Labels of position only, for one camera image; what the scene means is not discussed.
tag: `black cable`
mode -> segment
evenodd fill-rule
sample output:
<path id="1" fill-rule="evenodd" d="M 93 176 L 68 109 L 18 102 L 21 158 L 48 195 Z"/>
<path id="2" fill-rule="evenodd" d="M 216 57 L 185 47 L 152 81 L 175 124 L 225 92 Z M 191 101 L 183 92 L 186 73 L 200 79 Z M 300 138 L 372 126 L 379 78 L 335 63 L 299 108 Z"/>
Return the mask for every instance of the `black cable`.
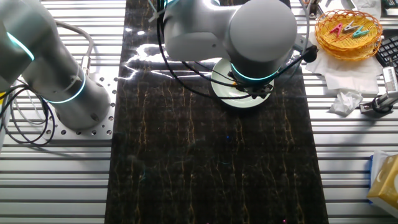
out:
<path id="1" fill-rule="evenodd" d="M 217 84 L 220 84 L 220 85 L 223 85 L 223 86 L 228 86 L 228 87 L 235 87 L 235 88 L 239 88 L 239 87 L 241 87 L 241 88 L 252 87 L 252 85 L 240 85 L 240 84 L 234 85 L 234 84 L 223 83 L 223 82 L 220 82 L 220 81 L 218 81 L 218 80 L 214 80 L 214 79 L 212 79 L 212 78 L 209 78 L 209 77 L 205 76 L 204 74 L 201 74 L 198 70 L 194 69 L 192 66 L 190 66 L 190 65 L 187 64 L 186 62 L 182 62 L 182 63 L 183 63 L 187 68 L 189 68 L 191 71 L 195 72 L 196 74 L 198 74 L 199 76 L 201 76 L 201 77 L 204 78 L 205 80 L 211 81 L 211 82 L 213 82 L 213 83 L 217 83 Z"/>
<path id="2" fill-rule="evenodd" d="M 11 90 L 16 90 L 17 88 L 22 88 L 22 89 L 19 90 L 19 91 L 18 91 L 15 95 L 13 95 L 10 99 L 8 99 L 9 96 L 12 94 L 12 91 L 11 91 Z M 9 132 L 9 130 L 7 129 L 7 127 L 6 127 L 5 125 L 2 125 L 2 127 L 4 128 L 4 130 L 6 131 L 6 133 L 10 136 L 10 138 L 13 139 L 15 142 L 17 142 L 17 143 L 19 143 L 19 144 L 33 144 L 33 145 L 35 145 L 35 146 L 45 146 L 45 145 L 47 145 L 47 144 L 53 139 L 53 136 L 54 136 L 54 133 L 55 133 L 55 122 L 54 122 L 54 121 L 53 121 L 53 125 L 52 125 L 52 126 L 53 126 L 53 128 L 52 128 L 52 133 L 51 133 L 51 136 L 50 136 L 49 140 L 47 140 L 47 141 L 46 141 L 45 143 L 43 143 L 43 144 L 37 144 L 37 143 L 35 143 L 35 142 L 38 141 L 39 139 L 41 139 L 41 138 L 43 137 L 43 135 L 46 133 L 47 126 L 48 126 L 48 123 L 49 123 L 49 118 L 50 118 L 49 115 L 51 114 L 51 117 L 54 118 L 54 114 L 53 114 L 53 112 L 52 112 L 50 106 L 48 105 L 48 103 L 47 103 L 46 101 L 44 101 L 44 99 L 43 99 L 38 93 L 36 93 L 35 91 L 33 91 L 28 85 L 18 85 L 18 86 L 14 86 L 14 87 L 12 87 L 12 88 L 6 93 L 6 96 L 5 96 L 5 97 L 7 98 L 7 100 L 3 101 L 3 104 L 2 104 L 2 105 L 3 105 L 3 106 L 2 106 L 2 111 L 1 111 L 1 113 L 0 113 L 1 122 L 2 122 L 2 124 L 5 123 L 5 112 L 6 112 L 6 110 L 8 109 L 8 107 L 10 107 L 10 105 L 12 105 L 13 101 L 16 100 L 17 96 L 20 95 L 23 91 L 26 91 L 26 90 L 30 90 L 32 93 L 34 93 L 34 94 L 38 97 L 38 99 L 40 100 L 40 102 L 42 103 L 42 107 L 43 107 L 44 115 L 45 115 L 45 127 L 44 127 L 43 131 L 41 132 L 41 134 L 39 135 L 39 137 L 37 137 L 36 139 L 34 139 L 34 140 L 29 140 L 29 139 L 25 136 L 25 134 L 21 131 L 19 125 L 17 124 L 17 121 L 16 121 L 16 119 L 15 119 L 15 114 L 14 114 L 13 108 L 11 108 L 12 122 L 14 123 L 15 127 L 17 128 L 19 134 L 20 134 L 26 141 L 20 141 L 20 140 L 16 139 L 14 136 L 12 136 L 12 134 Z"/>
<path id="3" fill-rule="evenodd" d="M 227 80 L 229 80 L 229 81 L 236 82 L 236 83 L 243 83 L 243 82 L 239 82 L 239 81 L 237 81 L 237 80 L 233 80 L 232 78 L 228 78 L 228 77 L 226 77 L 225 75 L 221 74 L 220 72 L 217 72 L 217 71 L 215 71 L 215 70 L 213 70 L 213 69 L 211 69 L 211 68 L 208 68 L 207 66 L 204 66 L 204 65 L 202 65 L 202 64 L 199 63 L 199 62 L 195 62 L 195 63 L 196 63 L 197 65 L 201 66 L 202 68 L 205 68 L 205 69 L 207 69 L 207 70 L 209 70 L 209 71 L 211 71 L 211 72 L 215 72 L 215 73 L 221 75 L 222 77 L 224 77 L 225 79 L 227 79 Z"/>

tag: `keyboard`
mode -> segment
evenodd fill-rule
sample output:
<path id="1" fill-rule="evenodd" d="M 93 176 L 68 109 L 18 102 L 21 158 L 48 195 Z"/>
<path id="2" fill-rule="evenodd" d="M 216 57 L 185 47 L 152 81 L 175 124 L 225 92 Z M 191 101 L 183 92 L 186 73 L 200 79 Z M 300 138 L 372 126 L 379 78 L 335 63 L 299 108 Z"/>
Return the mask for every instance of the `keyboard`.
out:
<path id="1" fill-rule="evenodd" d="M 398 74 L 398 35 L 385 38 L 381 42 L 381 46 L 377 52 L 376 58 L 383 67 L 389 66 L 391 59 L 392 66 L 394 67 L 396 74 Z"/>

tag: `white tissue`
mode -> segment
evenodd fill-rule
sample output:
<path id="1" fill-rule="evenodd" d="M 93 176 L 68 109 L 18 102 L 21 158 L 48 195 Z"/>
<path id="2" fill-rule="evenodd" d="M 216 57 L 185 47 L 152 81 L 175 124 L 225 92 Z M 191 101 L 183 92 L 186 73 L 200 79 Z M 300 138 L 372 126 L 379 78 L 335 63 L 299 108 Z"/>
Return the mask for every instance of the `white tissue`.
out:
<path id="1" fill-rule="evenodd" d="M 309 37 L 311 43 L 318 44 L 315 34 Z M 308 63 L 305 69 L 319 73 L 326 79 L 329 90 L 347 89 L 359 93 L 377 94 L 377 76 L 382 73 L 382 66 L 376 58 L 371 57 L 358 62 L 338 60 L 326 53 L 322 48 L 317 59 Z"/>
<path id="2" fill-rule="evenodd" d="M 356 10 L 367 12 L 376 19 L 381 17 L 381 1 L 380 0 L 352 0 Z"/>
<path id="3" fill-rule="evenodd" d="M 330 112 L 347 116 L 355 110 L 362 100 L 363 97 L 357 91 L 340 90 L 335 102 L 330 107 Z"/>

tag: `white plate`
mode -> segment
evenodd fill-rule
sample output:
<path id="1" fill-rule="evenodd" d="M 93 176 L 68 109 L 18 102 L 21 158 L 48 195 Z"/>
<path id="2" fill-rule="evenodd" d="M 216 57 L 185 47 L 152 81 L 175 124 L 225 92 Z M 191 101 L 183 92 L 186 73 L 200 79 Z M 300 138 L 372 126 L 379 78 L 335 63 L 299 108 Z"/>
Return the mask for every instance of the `white plate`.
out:
<path id="1" fill-rule="evenodd" d="M 221 59 L 215 66 L 214 66 L 214 71 L 219 72 L 223 74 L 224 76 L 228 77 L 228 73 L 231 70 L 231 63 L 228 60 Z M 221 75 L 217 74 L 216 72 L 211 73 L 211 78 L 220 82 L 228 83 L 228 84 L 233 84 L 234 82 L 231 80 L 228 80 Z M 214 92 L 216 93 L 217 96 L 247 96 L 247 93 L 241 92 L 237 90 L 236 88 L 229 87 L 229 86 L 223 86 L 217 83 L 212 82 L 211 86 L 213 87 Z M 250 108 L 253 106 L 257 106 L 264 102 L 267 98 L 269 97 L 269 94 L 263 99 L 261 97 L 257 97 L 256 99 L 253 99 L 251 97 L 247 97 L 244 99 L 239 99 L 239 100 L 222 100 L 224 103 L 237 107 L 237 108 Z"/>

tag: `crumpled tissue paper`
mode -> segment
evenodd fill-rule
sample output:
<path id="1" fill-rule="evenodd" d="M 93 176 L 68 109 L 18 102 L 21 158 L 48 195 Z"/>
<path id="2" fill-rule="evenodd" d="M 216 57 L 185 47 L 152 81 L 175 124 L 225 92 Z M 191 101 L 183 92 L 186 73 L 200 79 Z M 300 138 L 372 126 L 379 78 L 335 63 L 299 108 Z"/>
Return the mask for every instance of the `crumpled tissue paper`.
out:
<path id="1" fill-rule="evenodd" d="M 362 102 L 360 93 L 353 90 L 339 90 L 335 102 L 330 107 L 330 112 L 347 116 Z"/>

